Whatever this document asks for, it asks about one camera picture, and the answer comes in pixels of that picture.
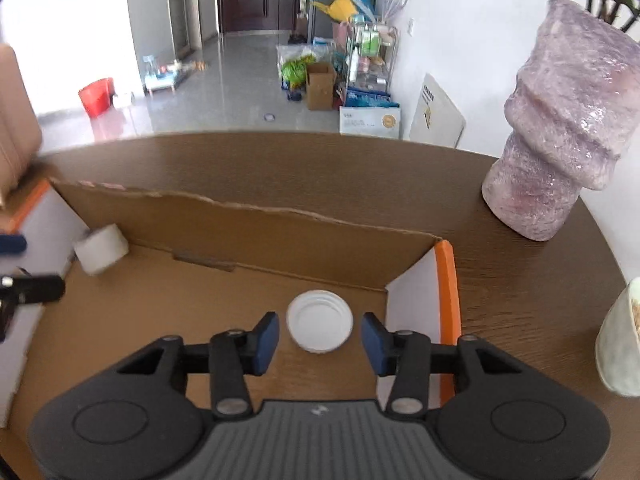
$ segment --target small table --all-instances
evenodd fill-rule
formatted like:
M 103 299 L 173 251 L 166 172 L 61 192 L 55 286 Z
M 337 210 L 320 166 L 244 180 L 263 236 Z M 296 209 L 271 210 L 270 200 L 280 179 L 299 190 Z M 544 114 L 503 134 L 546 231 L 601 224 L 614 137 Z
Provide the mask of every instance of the small table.
M 175 94 L 175 89 L 185 77 L 187 77 L 185 70 L 166 72 L 161 76 L 145 75 L 145 88 L 151 97 L 154 95 L 154 90 L 162 90 L 164 88 L 170 88 Z
M 313 211 L 427 231 L 451 241 L 463 331 L 476 333 L 596 402 L 612 440 L 599 480 L 640 478 L 640 401 L 608 392 L 594 341 L 625 286 L 578 200 L 550 241 L 527 240 L 484 204 L 494 159 L 424 144 L 334 134 L 233 132 L 122 140 L 43 158 L 36 173 L 219 201 Z

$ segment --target bottle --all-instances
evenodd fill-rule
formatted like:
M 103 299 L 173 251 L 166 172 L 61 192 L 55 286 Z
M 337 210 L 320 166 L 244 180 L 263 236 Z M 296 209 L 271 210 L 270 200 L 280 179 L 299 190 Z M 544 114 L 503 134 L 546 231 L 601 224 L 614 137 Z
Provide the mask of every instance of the bottle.
M 351 53 L 351 63 L 349 65 L 349 82 L 355 83 L 358 77 L 358 65 L 360 63 L 360 46 L 354 45 L 353 52 Z

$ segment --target purple crystal vase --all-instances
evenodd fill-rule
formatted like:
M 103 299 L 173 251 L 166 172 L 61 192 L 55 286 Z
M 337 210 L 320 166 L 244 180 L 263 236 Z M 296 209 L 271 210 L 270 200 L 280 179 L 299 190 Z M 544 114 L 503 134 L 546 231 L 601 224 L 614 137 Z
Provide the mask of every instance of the purple crystal vase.
M 549 240 L 583 187 L 606 187 L 640 124 L 640 46 L 577 4 L 550 0 L 504 115 L 513 133 L 482 196 L 514 231 Z

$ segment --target white roll of tape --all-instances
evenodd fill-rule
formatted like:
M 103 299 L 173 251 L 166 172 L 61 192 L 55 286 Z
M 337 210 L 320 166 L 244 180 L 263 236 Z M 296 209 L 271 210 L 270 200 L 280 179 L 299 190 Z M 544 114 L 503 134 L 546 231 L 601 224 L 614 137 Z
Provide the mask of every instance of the white roll of tape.
M 100 274 L 129 252 L 129 243 L 116 224 L 107 225 L 74 244 L 82 269 L 90 276 Z

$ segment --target cardboard box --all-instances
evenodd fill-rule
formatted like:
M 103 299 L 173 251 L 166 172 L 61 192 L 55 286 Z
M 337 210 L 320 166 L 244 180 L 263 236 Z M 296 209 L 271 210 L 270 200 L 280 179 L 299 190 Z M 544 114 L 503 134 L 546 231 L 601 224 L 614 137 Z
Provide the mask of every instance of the cardboard box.
M 340 133 L 400 138 L 400 108 L 340 107 Z
M 127 256 L 98 276 L 73 262 L 64 298 L 44 308 L 39 324 L 31 320 L 31 333 L 12 333 L 4 344 L 8 350 L 29 348 L 10 429 L 0 430 L 0 454 L 22 480 L 42 478 L 25 444 L 35 413 L 163 335 L 177 333 L 187 344 L 207 342 L 230 328 L 252 328 L 266 311 L 276 311 L 280 342 L 271 366 L 263 377 L 247 378 L 256 408 L 264 398 L 378 395 L 386 402 L 392 378 L 376 380 L 370 369 L 360 341 L 364 312 L 386 319 L 392 330 L 427 333 L 433 342 L 453 344 L 460 335 L 452 249 L 428 233 L 170 192 L 88 183 L 54 187 L 45 196 L 55 211 L 39 197 L 20 217 L 23 226 L 44 216 L 54 219 L 47 236 L 67 240 L 66 260 L 85 225 L 116 223 L 131 245 Z M 30 247 L 38 243 L 34 235 Z M 289 303 L 318 288 L 344 298 L 354 316 L 353 334 L 329 354 L 303 351 L 285 324 Z M 452 394 L 450 378 L 432 376 L 430 406 Z M 208 376 L 190 376 L 187 396 L 208 408 Z
M 331 63 L 306 66 L 306 106 L 309 110 L 334 109 L 335 70 Z

